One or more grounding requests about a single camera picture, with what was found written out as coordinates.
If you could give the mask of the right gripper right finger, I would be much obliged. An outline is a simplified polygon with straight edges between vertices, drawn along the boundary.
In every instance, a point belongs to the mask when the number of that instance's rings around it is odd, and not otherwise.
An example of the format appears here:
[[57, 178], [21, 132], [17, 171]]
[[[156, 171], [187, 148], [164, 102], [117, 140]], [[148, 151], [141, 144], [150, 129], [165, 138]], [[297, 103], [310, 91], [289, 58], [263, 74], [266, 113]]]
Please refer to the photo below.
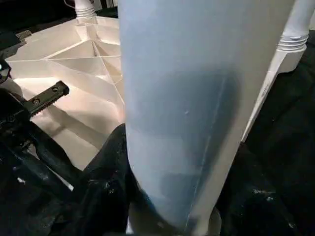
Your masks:
[[218, 199], [222, 236], [299, 236], [294, 218], [244, 143]]

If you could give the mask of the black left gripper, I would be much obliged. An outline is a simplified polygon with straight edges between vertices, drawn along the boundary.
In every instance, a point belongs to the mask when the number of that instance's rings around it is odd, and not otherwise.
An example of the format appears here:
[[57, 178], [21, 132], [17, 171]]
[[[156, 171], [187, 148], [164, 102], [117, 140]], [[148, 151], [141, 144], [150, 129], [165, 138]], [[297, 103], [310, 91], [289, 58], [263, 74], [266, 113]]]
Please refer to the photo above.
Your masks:
[[[25, 100], [21, 95], [0, 88], [0, 134], [31, 139], [39, 159], [63, 178], [73, 178], [73, 165], [62, 147], [31, 121], [41, 111], [69, 94], [69, 87], [58, 81], [40, 94]], [[29, 153], [12, 154], [14, 170], [23, 180], [50, 192], [72, 192], [73, 186], [62, 181], [45, 164]]]

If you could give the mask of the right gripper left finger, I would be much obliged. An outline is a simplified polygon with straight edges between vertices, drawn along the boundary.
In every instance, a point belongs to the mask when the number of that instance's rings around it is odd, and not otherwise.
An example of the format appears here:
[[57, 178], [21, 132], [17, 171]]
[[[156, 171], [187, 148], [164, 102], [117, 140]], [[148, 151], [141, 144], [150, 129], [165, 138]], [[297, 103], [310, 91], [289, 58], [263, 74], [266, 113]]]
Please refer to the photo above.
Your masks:
[[51, 227], [53, 236], [124, 235], [129, 206], [137, 192], [120, 124], [85, 167]]

